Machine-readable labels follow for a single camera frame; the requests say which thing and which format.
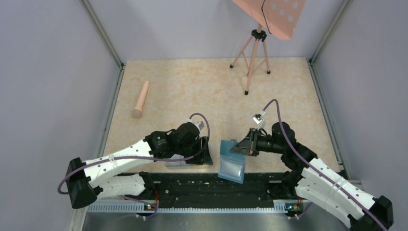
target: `metal frame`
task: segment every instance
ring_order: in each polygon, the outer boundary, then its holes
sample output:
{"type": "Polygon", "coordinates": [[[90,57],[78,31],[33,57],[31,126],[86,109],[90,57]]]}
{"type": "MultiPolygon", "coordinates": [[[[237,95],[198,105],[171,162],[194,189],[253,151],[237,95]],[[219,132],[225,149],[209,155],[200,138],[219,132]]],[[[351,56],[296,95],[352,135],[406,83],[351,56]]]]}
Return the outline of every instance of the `metal frame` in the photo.
{"type": "MultiPolygon", "coordinates": [[[[118,53],[116,52],[112,42],[110,41],[107,33],[105,32],[104,28],[102,27],[96,13],[94,12],[89,0],[80,0],[83,7],[85,8],[86,12],[88,13],[91,21],[94,23],[95,28],[98,32],[98,34],[101,36],[101,40],[104,42],[106,48],[108,49],[109,53],[111,54],[111,56],[113,57],[113,59],[115,60],[116,64],[119,66],[120,68],[120,73],[118,75],[117,78],[117,82],[116,82],[116,87],[115,90],[113,92],[112,95],[112,101],[110,103],[110,109],[109,109],[109,113],[107,115],[107,119],[106,119],[106,123],[104,126],[104,131],[103,131],[103,135],[101,137],[101,142],[99,144],[99,148],[98,148],[98,157],[103,155],[104,149],[105,149],[105,145],[106,145],[106,140],[108,137],[108,133],[109,133],[109,128],[112,122],[112,117],[115,111],[115,106],[116,106],[116,101],[117,101],[117,97],[119,95],[119,90],[120,90],[120,85],[122,83],[122,79],[123,79],[123,74],[125,72],[125,65],[124,63],[120,60],[120,57],[118,55],[118,53]]],[[[321,54],[322,50],[324,49],[324,47],[326,46],[327,42],[329,41],[329,39],[331,38],[331,35],[333,34],[333,32],[336,30],[341,18],[344,16],[345,11],[348,9],[348,7],[350,6],[351,2],[353,0],[344,0],[339,11],[337,12],[335,18],[333,19],[331,25],[329,26],[329,28],[327,29],[325,35],[323,36],[322,40],[320,41],[317,49],[315,50],[312,58],[310,60],[308,60],[308,66],[309,66],[309,70],[313,79],[313,83],[315,85],[316,88],[316,93],[318,95],[318,99],[320,102],[320,106],[322,108],[322,112],[323,112],[323,116],[324,119],[326,121],[326,125],[329,131],[329,135],[331,138],[331,141],[333,143],[333,148],[334,148],[334,152],[336,154],[336,157],[339,161],[339,166],[341,167],[341,170],[344,170],[347,175],[347,169],[349,169],[347,167],[347,164],[344,160],[344,158],[342,157],[342,153],[343,153],[343,149],[341,147],[341,145],[339,144],[338,140],[337,140],[337,134],[336,134],[336,129],[334,126],[333,121],[331,120],[331,114],[330,114],[330,110],[327,106],[326,103],[326,98],[324,95],[324,92],[322,91],[322,89],[320,88],[320,83],[319,83],[319,78],[317,76],[317,73],[314,69],[314,64],[316,62],[316,60],[318,59],[319,55],[321,54]]],[[[361,182],[359,180],[350,180],[351,183],[353,183],[354,185],[359,185],[358,187],[360,189],[363,189],[361,182]]],[[[87,207],[83,208],[83,209],[77,209],[74,210],[72,217],[71,217],[71,223],[69,226],[69,231],[81,231],[85,222],[85,216],[87,213],[87,207]]]]}

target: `tripod leg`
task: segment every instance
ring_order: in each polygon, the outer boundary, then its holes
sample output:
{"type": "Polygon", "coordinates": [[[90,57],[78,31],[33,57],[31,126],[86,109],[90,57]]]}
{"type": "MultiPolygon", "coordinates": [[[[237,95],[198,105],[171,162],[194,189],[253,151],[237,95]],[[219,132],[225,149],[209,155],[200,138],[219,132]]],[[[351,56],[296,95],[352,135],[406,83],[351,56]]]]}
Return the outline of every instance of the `tripod leg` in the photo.
{"type": "Polygon", "coordinates": [[[252,73],[253,73],[253,70],[254,70],[254,62],[255,62],[256,52],[258,51],[258,43],[259,43],[259,40],[255,39],[254,50],[252,50],[251,62],[249,63],[249,70],[248,70],[248,74],[247,74],[248,80],[246,82],[245,95],[248,95],[249,83],[251,82],[251,77],[252,77],[252,73]]]}
{"type": "Polygon", "coordinates": [[[266,41],[264,41],[263,43],[264,43],[265,60],[267,62],[267,74],[270,74],[267,44],[266,44],[266,41]]]}
{"type": "Polygon", "coordinates": [[[243,51],[245,50],[245,48],[248,46],[249,42],[252,40],[253,36],[251,35],[249,37],[249,39],[246,41],[245,45],[242,47],[242,49],[240,50],[240,52],[238,53],[237,57],[235,58],[235,60],[231,63],[230,68],[233,68],[235,63],[237,62],[238,58],[241,56],[241,54],[243,53],[243,51]]]}

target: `gray floor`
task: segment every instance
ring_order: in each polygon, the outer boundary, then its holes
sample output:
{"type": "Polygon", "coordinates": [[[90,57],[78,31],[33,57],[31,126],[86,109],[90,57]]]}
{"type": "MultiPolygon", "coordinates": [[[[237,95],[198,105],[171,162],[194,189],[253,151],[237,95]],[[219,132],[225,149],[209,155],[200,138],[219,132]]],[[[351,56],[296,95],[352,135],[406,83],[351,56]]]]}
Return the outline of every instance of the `gray floor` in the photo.
{"type": "Polygon", "coordinates": [[[83,231],[344,231],[340,221],[313,205],[299,220],[283,214],[157,214],[143,221],[126,214],[88,213],[83,231]]]}

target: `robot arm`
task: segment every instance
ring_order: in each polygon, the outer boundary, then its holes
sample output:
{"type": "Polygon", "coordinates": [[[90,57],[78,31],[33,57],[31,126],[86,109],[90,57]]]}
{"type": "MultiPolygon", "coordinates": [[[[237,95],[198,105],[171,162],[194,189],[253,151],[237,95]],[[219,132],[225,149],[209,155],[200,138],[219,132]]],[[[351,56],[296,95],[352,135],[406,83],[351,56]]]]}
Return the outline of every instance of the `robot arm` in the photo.
{"type": "MultiPolygon", "coordinates": [[[[263,121],[260,115],[255,115],[257,124],[263,121]]],[[[289,198],[301,197],[307,199],[341,220],[350,230],[382,230],[380,226],[361,207],[343,192],[346,191],[367,208],[387,229],[393,224],[392,203],[386,197],[374,196],[356,188],[349,181],[331,170],[317,155],[298,143],[294,131],[285,122],[284,132],[296,151],[314,168],[335,182],[333,184],[314,171],[301,160],[286,141],[279,123],[272,126],[272,135],[265,130],[251,128],[246,137],[236,144],[231,152],[249,156],[257,156],[259,152],[282,154],[282,162],[291,169],[285,173],[282,183],[289,198]]]]}
{"type": "Polygon", "coordinates": [[[72,208],[82,208],[105,197],[153,193],[154,183],[149,173],[117,175],[139,165],[171,158],[174,154],[185,157],[187,163],[199,164],[203,150],[208,149],[208,142],[203,147],[200,145],[207,140],[200,137],[203,127],[203,122],[187,122],[168,132],[154,131],[137,143],[108,156],[87,161],[80,158],[71,160],[65,181],[68,193],[65,194],[69,194],[72,208]]]}

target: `gray wall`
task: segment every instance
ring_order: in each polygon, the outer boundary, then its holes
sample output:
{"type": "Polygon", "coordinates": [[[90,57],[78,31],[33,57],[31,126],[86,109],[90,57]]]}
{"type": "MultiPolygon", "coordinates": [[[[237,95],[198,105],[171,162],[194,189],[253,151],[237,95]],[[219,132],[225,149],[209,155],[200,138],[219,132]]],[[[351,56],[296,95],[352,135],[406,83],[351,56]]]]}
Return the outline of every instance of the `gray wall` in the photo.
{"type": "Polygon", "coordinates": [[[68,228],[68,162],[93,158],[118,68],[78,0],[0,3],[0,224],[68,228]]]}
{"type": "Polygon", "coordinates": [[[353,178],[406,230],[408,1],[353,1],[316,67],[353,178]]]}
{"type": "MultiPolygon", "coordinates": [[[[307,0],[291,40],[268,36],[269,56],[311,57],[342,2],[307,0]]],[[[123,61],[234,57],[257,27],[231,0],[91,3],[123,61]]]]}

